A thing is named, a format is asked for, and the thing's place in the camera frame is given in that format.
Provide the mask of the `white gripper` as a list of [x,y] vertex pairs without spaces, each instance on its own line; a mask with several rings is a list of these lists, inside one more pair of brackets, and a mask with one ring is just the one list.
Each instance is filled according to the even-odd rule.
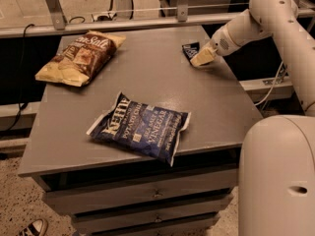
[[201,49],[191,60],[194,67],[213,62],[216,52],[219,56],[227,56],[237,50],[237,45],[229,35],[227,25],[220,27],[211,37],[212,46]]

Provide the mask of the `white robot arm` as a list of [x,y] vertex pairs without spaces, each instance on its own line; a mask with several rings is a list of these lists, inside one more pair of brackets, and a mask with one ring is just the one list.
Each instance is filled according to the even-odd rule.
[[257,122],[240,154],[238,236],[315,236],[315,40],[293,0],[249,0],[191,59],[199,67],[271,37],[303,109]]

